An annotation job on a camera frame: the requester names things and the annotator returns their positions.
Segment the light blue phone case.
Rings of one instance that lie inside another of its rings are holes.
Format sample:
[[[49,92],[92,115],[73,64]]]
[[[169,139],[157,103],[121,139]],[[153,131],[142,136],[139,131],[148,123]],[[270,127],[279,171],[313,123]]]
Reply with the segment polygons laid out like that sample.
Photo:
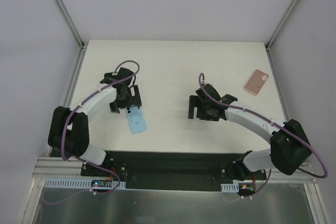
[[[126,115],[131,133],[138,134],[147,130],[146,121],[141,108],[132,106],[126,108]]]

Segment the pink phone case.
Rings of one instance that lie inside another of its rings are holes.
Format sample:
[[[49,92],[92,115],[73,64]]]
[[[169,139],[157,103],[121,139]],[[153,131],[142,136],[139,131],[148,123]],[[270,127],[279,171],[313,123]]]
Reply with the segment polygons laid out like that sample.
[[[268,78],[268,74],[256,69],[244,84],[243,89],[246,92],[256,96],[261,91]]]

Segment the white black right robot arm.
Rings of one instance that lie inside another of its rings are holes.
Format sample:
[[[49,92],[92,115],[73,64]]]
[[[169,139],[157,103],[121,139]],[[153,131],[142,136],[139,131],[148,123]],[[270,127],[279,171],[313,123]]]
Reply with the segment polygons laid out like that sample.
[[[273,168],[285,175],[292,175],[312,154],[310,143],[298,121],[266,121],[264,115],[257,116],[236,97],[230,94],[220,96],[208,83],[189,97],[188,118],[230,121],[257,134],[269,144],[268,149],[247,151],[229,164],[225,172],[231,179],[243,181],[255,172]]]

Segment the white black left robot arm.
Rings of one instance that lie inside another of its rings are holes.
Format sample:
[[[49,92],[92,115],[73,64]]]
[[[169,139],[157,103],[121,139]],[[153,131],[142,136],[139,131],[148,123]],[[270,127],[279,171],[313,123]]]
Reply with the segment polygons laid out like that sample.
[[[92,163],[92,169],[99,176],[108,175],[112,157],[107,151],[90,143],[89,122],[103,109],[120,113],[120,110],[131,106],[140,108],[142,102],[135,80],[135,72],[118,67],[115,72],[105,73],[97,91],[82,102],[67,108],[57,107],[53,112],[48,145],[59,150],[65,159],[82,159]]]

